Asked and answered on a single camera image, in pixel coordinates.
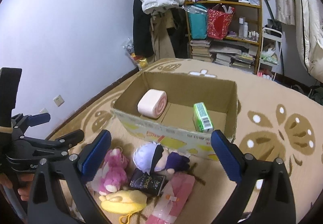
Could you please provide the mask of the person's left hand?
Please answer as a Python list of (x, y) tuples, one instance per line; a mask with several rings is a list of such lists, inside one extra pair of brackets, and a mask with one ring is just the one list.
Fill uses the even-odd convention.
[[(20, 195), (20, 198), (22, 201), (27, 202), (29, 200), (29, 194), (31, 191), (33, 178), (34, 178), (33, 174), (20, 175), (21, 181), (26, 183), (24, 187), (18, 188), (18, 194)], [(9, 189), (13, 188), (12, 182), (9, 180), (9, 178), (4, 173), (0, 174), (0, 183), (2, 186), (5, 186), (6, 188), (9, 188)]]

